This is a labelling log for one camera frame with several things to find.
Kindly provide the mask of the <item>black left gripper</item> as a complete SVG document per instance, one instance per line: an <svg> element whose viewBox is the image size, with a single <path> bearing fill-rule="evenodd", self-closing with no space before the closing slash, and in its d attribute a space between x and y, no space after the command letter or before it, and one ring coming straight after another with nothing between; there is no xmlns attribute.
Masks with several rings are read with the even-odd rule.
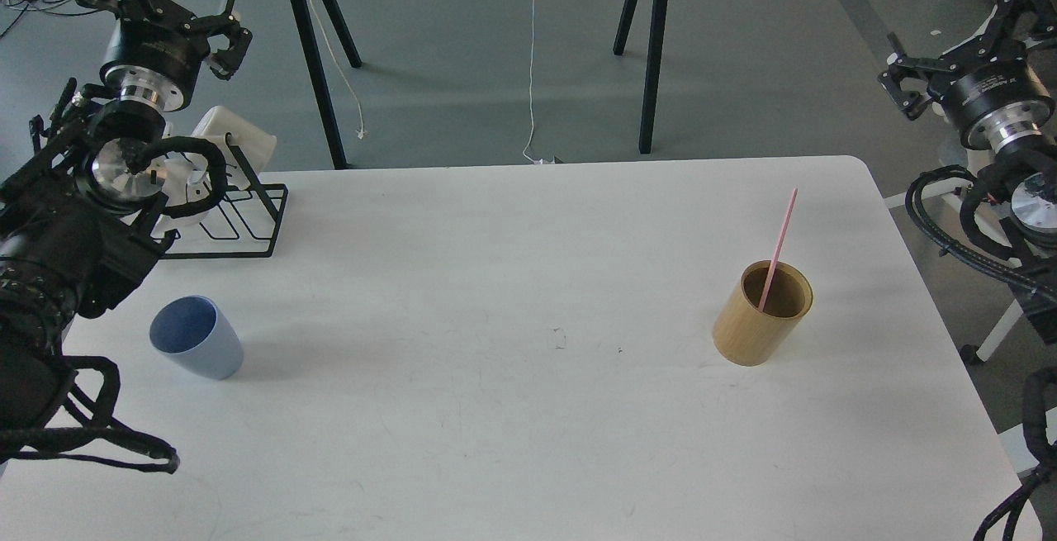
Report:
<svg viewBox="0 0 1057 541"><path fill-rule="evenodd" d="M231 79L249 51L253 32L241 26L235 0L218 13L228 45L211 52L214 17L197 17L173 0L75 0L80 7L110 12L116 30L103 58L103 85L120 92L132 83L151 90L162 112L181 111L193 99L201 63L218 79Z"/></svg>

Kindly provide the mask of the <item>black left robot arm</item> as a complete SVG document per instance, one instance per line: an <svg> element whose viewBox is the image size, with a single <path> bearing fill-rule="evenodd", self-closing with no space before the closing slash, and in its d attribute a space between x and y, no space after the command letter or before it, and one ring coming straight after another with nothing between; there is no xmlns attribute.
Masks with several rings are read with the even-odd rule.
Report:
<svg viewBox="0 0 1057 541"><path fill-rule="evenodd" d="M208 212L228 188L219 145L166 137L164 115L192 100L202 66L230 79L253 34L235 0L202 17L173 0L75 0L116 18L97 83L64 85L30 123L34 154L2 183L2 461L101 463L174 473L165 440L114 415L120 369L64 353L77 316L94 319L140 288L177 234L163 218Z"/></svg>

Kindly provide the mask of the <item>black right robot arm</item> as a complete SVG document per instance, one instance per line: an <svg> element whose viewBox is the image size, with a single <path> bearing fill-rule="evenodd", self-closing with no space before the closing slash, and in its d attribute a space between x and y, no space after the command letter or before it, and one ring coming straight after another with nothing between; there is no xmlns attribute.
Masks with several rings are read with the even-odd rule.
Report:
<svg viewBox="0 0 1057 541"><path fill-rule="evenodd" d="M937 58L892 59L877 82L907 119L937 105L982 168L952 164L921 173L896 202L910 221L964 265L1004 282L1043 342L1055 341L1055 97L1028 63L1055 46L1052 0L997 0L977 36Z"/></svg>

